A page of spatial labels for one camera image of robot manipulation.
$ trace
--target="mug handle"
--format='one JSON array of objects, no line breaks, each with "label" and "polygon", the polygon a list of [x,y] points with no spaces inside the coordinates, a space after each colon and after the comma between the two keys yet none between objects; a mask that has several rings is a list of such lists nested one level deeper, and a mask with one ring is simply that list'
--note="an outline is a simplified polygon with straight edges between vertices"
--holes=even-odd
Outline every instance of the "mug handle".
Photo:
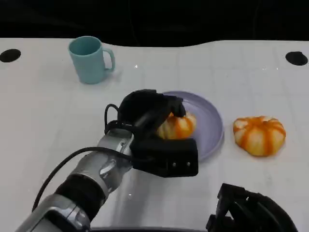
[{"label": "mug handle", "polygon": [[105,71],[111,73],[115,69],[115,56],[114,56],[114,52],[112,52],[112,50],[110,50],[108,48],[103,48],[103,52],[107,52],[111,56],[112,67],[110,69],[105,69]]}]

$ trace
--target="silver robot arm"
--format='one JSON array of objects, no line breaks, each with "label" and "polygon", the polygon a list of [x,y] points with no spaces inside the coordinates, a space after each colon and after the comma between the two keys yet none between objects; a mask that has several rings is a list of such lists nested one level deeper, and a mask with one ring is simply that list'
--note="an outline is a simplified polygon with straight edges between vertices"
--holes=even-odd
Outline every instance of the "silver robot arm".
[{"label": "silver robot arm", "polygon": [[[113,129],[99,142],[131,156],[133,134]],[[109,194],[121,184],[132,167],[130,161],[102,152],[84,156],[67,180],[46,197],[16,232],[76,232],[90,229],[90,222]]]}]

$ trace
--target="small pumpkin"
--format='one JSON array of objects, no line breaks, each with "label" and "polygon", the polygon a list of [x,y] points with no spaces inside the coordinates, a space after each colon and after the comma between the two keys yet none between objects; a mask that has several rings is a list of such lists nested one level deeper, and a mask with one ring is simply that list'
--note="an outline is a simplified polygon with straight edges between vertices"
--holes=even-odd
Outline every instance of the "small pumpkin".
[{"label": "small pumpkin", "polygon": [[176,117],[170,113],[164,123],[158,128],[157,134],[162,139],[186,139],[195,131],[197,120],[195,116],[186,112],[184,117]]},{"label": "small pumpkin", "polygon": [[237,118],[233,123],[235,142],[253,156],[270,156],[279,151],[286,132],[273,117]]}]

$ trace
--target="teal mug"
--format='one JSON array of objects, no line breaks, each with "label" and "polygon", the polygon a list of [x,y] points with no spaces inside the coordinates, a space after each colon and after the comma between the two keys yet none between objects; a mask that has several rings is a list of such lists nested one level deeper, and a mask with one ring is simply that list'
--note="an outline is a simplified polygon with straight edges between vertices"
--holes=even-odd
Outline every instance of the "teal mug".
[{"label": "teal mug", "polygon": [[[103,51],[110,54],[112,68],[105,68]],[[93,36],[82,36],[69,44],[69,53],[77,75],[82,83],[97,84],[115,69],[115,56],[112,50],[103,48],[101,41]]]}]

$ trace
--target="black hole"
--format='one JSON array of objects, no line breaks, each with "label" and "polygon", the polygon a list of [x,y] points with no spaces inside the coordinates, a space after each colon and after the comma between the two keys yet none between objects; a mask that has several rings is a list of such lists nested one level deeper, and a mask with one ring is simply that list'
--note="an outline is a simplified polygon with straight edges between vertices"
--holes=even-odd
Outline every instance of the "black hole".
[{"label": "black hole", "polygon": [[302,52],[289,52],[285,58],[293,65],[301,66],[308,63],[308,58]]},{"label": "black hole", "polygon": [[9,49],[0,54],[0,61],[9,63],[17,60],[21,55],[18,49]]}]

